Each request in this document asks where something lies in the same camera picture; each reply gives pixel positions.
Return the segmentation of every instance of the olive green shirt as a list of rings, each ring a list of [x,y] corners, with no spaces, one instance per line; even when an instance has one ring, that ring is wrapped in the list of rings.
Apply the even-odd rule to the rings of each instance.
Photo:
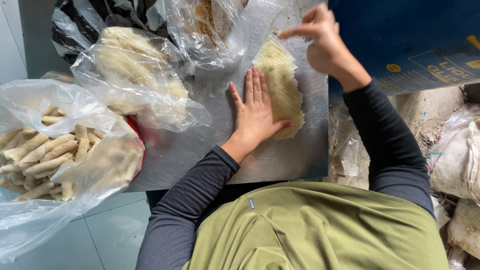
[[[448,270],[432,216],[350,186],[280,183],[222,205],[201,224],[184,270]]]

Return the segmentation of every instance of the plastic spoon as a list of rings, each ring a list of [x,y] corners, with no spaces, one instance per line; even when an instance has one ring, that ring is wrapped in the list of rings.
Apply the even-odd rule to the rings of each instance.
[[[218,44],[223,51],[227,51],[227,47],[225,47],[225,44],[223,44],[222,40],[220,39],[216,31],[208,22],[207,8],[205,8],[202,4],[196,4],[193,14],[195,15],[195,19],[197,19],[197,21],[202,22],[208,26],[208,29],[210,30],[210,32],[212,33],[212,36],[215,39],[214,42]]]

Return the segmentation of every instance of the dark long sleeve shirt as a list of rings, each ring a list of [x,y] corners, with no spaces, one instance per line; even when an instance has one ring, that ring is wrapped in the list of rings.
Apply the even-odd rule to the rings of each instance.
[[[376,81],[344,94],[344,101],[370,155],[370,190],[413,202],[434,216],[425,158]],[[195,220],[239,168],[215,146],[173,185],[152,211],[136,269],[181,269],[192,256]]]

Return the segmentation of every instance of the blue container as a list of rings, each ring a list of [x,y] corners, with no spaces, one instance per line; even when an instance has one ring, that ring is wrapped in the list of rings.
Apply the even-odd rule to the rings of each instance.
[[[389,95],[480,82],[480,0],[330,0],[340,35]],[[329,79],[329,97],[342,86]]]

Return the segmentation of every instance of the wrist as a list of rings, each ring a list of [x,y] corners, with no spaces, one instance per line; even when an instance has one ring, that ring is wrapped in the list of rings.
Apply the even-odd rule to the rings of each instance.
[[[243,136],[233,133],[230,139],[221,146],[236,162],[241,163],[257,145],[247,142]]]
[[[344,93],[365,87],[372,81],[372,77],[351,53],[335,62],[335,71],[331,75],[340,82]]]

